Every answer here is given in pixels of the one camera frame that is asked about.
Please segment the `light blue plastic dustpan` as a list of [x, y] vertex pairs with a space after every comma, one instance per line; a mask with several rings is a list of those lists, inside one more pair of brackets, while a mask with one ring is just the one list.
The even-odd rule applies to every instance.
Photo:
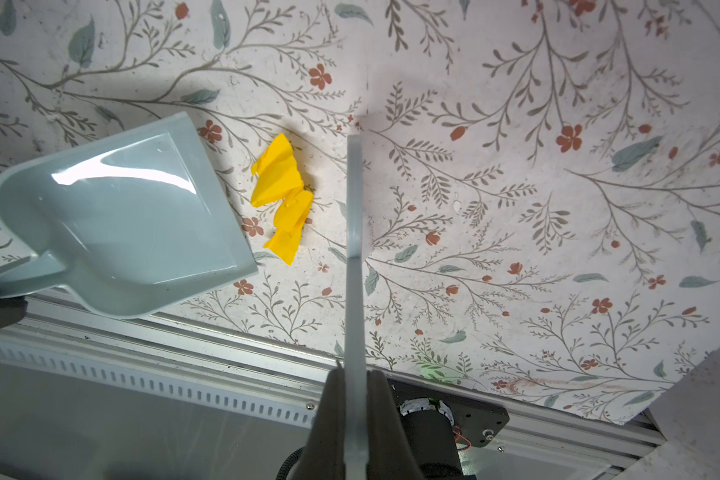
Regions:
[[30, 251], [0, 267], [0, 299], [62, 287], [111, 318], [258, 271], [185, 113], [7, 169], [0, 228]]

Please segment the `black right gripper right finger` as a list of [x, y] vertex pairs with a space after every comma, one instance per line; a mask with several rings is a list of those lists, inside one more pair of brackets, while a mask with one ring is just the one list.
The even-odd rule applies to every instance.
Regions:
[[370, 480], [424, 480], [409, 446], [389, 383], [382, 372], [367, 378], [367, 427]]

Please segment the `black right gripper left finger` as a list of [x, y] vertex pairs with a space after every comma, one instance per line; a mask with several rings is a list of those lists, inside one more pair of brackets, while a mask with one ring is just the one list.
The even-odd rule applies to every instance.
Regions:
[[300, 459], [291, 472], [295, 480], [344, 480], [345, 371], [329, 372]]

